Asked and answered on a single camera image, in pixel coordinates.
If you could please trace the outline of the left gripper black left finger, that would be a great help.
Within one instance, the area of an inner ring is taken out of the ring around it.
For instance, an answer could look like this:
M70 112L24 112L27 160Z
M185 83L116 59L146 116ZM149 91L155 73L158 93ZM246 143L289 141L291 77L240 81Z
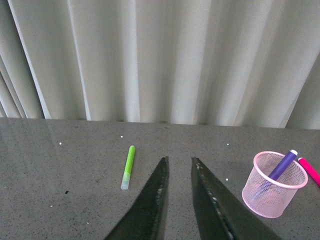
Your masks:
M168 212L169 157L162 157L131 208L106 240L163 240Z

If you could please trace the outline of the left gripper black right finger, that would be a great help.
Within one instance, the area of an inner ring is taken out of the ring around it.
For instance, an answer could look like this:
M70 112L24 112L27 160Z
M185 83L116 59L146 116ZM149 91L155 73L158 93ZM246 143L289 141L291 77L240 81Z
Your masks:
M202 240L279 240L197 157L192 158L192 199Z

